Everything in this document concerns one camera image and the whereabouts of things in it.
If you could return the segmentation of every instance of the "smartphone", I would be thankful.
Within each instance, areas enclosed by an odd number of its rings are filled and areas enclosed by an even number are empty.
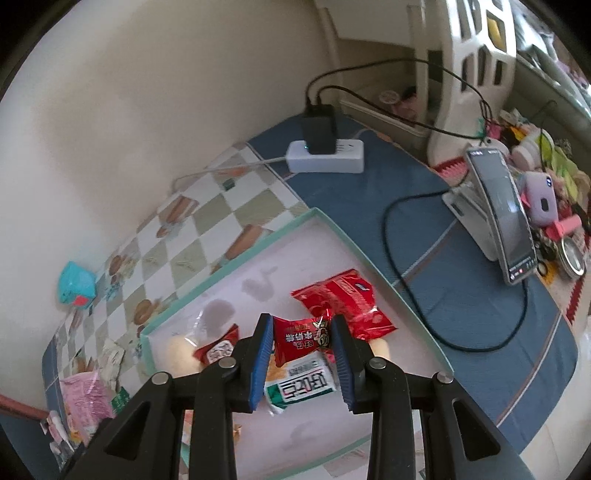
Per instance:
[[[531,275],[538,263],[517,187],[496,148],[469,148],[465,159],[474,187],[484,200],[503,277],[507,284],[515,285]]]

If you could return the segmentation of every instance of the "red snack bag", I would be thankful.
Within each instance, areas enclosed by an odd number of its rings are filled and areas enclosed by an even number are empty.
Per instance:
[[[220,358],[231,356],[238,340],[238,325],[235,323],[226,333],[224,333],[222,338],[195,350],[193,356],[205,366],[214,364],[220,360]]]
[[[330,343],[331,317],[330,310],[325,310],[322,315],[311,319],[284,320],[273,317],[276,366],[280,367],[318,349],[325,351]]]
[[[380,338],[396,330],[376,306],[374,288],[357,270],[339,273],[291,292],[314,316],[326,308],[342,314],[353,337],[360,340]]]

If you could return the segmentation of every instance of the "food wrapper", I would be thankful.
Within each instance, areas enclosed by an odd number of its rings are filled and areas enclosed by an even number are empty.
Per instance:
[[[309,312],[318,316],[326,309],[342,314],[351,335],[360,340],[380,338],[396,330],[375,304],[372,284],[351,269],[291,292]]]
[[[111,406],[113,407],[113,412],[115,415],[119,415],[121,411],[125,408],[127,403],[129,402],[129,393],[126,389],[121,387],[119,389],[119,393],[111,400]]]
[[[319,351],[277,367],[271,355],[265,398],[271,412],[282,413],[289,405],[336,391],[331,370]]]
[[[234,324],[219,340],[195,350],[193,356],[205,366],[208,366],[217,362],[220,358],[231,356],[238,340],[239,329],[238,325]]]
[[[273,317],[275,339],[275,363],[281,367],[286,362],[308,355],[316,350],[327,351],[330,345],[330,310],[324,310],[315,318],[284,320]]]
[[[109,393],[97,371],[83,372],[61,380],[61,391],[72,415],[73,427],[88,446],[100,421],[115,416]]]

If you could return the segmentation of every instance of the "pink bag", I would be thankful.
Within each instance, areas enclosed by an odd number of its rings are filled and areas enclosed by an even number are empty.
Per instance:
[[[61,380],[61,392],[74,427],[80,432],[85,445],[90,442],[101,420],[115,417],[109,393],[98,371],[83,372]]]

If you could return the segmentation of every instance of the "green tag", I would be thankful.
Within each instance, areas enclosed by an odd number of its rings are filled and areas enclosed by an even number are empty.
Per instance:
[[[126,389],[121,387],[119,389],[119,393],[117,393],[115,398],[111,400],[111,406],[113,407],[113,411],[116,415],[119,415],[119,413],[121,413],[121,410],[123,410],[123,408],[127,405],[128,401],[129,394],[127,393]]]

